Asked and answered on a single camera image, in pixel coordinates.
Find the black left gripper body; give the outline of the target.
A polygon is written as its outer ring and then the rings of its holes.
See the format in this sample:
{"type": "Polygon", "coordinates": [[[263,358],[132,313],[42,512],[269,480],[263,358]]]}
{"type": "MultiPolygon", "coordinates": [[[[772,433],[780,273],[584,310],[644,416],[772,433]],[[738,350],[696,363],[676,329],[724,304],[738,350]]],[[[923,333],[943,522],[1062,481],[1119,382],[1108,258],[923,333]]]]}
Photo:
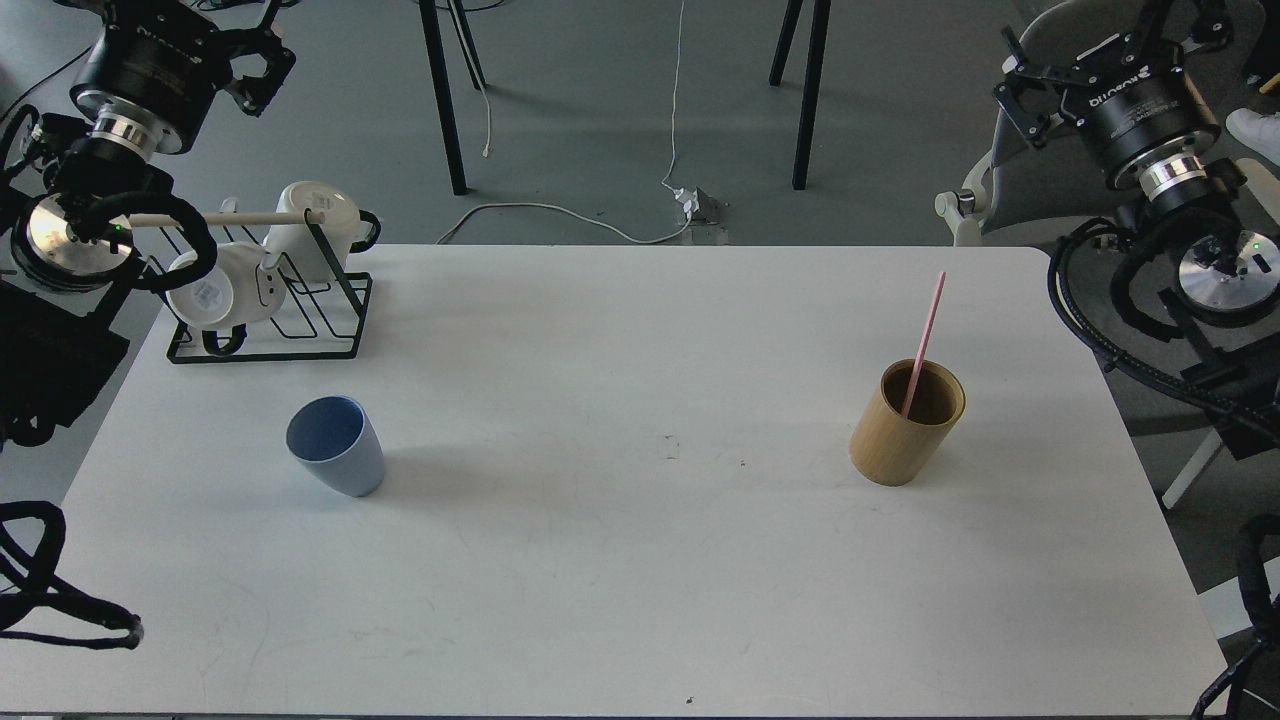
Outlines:
{"type": "Polygon", "coordinates": [[[79,1],[101,33],[70,87],[86,117],[120,105],[142,111],[161,154],[191,150],[230,63],[215,42],[219,27],[183,1],[79,1]]]}

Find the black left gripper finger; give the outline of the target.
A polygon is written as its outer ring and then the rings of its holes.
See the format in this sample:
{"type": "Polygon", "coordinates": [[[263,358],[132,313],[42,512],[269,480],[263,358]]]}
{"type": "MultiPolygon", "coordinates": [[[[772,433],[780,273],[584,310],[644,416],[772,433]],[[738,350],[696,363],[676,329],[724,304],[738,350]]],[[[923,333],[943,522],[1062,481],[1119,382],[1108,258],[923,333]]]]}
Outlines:
{"type": "Polygon", "coordinates": [[[247,56],[262,59],[261,74],[233,77],[228,83],[228,94],[246,115],[262,115],[294,67],[294,54],[280,40],[246,40],[232,45],[228,56],[230,60],[247,56]]]}

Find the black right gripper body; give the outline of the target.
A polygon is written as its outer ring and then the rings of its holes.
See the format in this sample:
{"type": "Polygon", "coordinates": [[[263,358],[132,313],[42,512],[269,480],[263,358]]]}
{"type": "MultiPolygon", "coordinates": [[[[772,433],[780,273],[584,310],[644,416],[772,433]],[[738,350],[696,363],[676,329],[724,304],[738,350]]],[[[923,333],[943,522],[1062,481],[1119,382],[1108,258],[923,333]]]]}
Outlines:
{"type": "Polygon", "coordinates": [[[1075,127],[1110,190],[1130,190],[1157,159],[1203,152],[1220,137],[1217,118],[1170,42],[1139,56],[1108,40],[1075,58],[1075,127]]]}

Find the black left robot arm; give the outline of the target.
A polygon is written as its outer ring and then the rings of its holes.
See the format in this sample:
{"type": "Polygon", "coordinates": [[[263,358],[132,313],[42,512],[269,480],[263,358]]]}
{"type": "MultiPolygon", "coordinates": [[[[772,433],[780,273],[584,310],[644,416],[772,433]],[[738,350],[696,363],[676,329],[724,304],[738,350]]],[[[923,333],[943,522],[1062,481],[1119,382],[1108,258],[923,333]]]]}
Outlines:
{"type": "Polygon", "coordinates": [[[127,355],[111,329],[131,292],[163,293],[214,268],[207,222],[155,155],[188,152],[218,94],[262,114],[294,65],[273,23],[223,29],[183,1],[78,1],[102,23],[70,87],[73,117],[19,108],[3,132],[3,238],[18,270],[63,293],[101,290],[77,315],[3,284],[3,442],[35,447],[70,427],[127,355]]]}

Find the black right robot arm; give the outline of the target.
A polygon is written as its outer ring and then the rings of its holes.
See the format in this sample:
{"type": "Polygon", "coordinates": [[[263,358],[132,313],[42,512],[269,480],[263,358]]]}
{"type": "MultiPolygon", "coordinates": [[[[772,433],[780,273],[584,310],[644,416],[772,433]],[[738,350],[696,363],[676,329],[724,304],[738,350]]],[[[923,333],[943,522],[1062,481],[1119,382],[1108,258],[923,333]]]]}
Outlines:
{"type": "Polygon", "coordinates": [[[1004,28],[1009,55],[992,95],[1028,146],[1069,129],[1105,186],[1132,195],[1114,219],[1092,219],[1060,242],[1050,264],[1059,314],[1107,366],[1199,409],[1244,459],[1277,447],[1277,337],[1221,350],[1203,327],[1248,327],[1276,310],[1277,241],[1248,231],[1234,211],[1244,170],[1228,158],[1204,160],[1222,128],[1188,61],[1229,47],[1235,24],[1225,1],[1190,8],[1181,38],[1166,32],[1172,3],[1143,1],[1128,26],[1055,61],[1030,53],[1029,35],[1004,28]],[[1119,318],[1152,340],[1189,343],[1198,364],[1170,375],[1083,315],[1068,265],[1096,240],[1123,255],[1108,284],[1119,318]]]}

